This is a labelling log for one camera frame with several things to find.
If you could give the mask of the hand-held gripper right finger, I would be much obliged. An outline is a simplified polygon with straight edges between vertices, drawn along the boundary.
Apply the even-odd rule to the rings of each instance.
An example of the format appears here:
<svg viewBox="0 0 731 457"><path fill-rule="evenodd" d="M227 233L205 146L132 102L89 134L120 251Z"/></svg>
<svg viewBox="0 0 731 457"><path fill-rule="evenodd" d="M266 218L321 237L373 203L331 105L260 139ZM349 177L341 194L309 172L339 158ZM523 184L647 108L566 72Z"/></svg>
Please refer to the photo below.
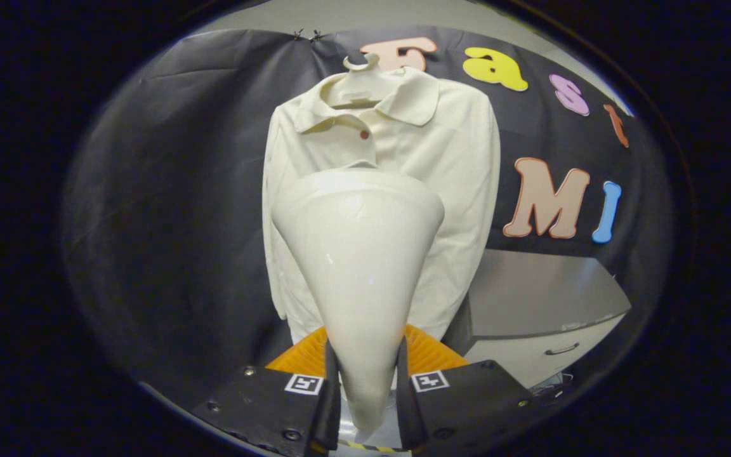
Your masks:
<svg viewBox="0 0 731 457"><path fill-rule="evenodd" d="M548 411L496 361L469 362L412 325L397 355L398 430L412 454L492 454Z"/></svg>

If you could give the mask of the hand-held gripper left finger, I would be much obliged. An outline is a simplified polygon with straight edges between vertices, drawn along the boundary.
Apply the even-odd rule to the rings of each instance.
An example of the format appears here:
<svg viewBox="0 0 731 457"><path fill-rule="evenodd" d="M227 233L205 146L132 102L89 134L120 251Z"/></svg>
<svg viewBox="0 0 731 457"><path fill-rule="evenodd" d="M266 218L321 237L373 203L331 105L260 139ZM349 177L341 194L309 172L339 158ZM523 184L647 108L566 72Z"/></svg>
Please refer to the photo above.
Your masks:
<svg viewBox="0 0 731 457"><path fill-rule="evenodd" d="M237 368L192 414L258 456L327 456L338 446L338 372L319 328L266 366Z"/></svg>

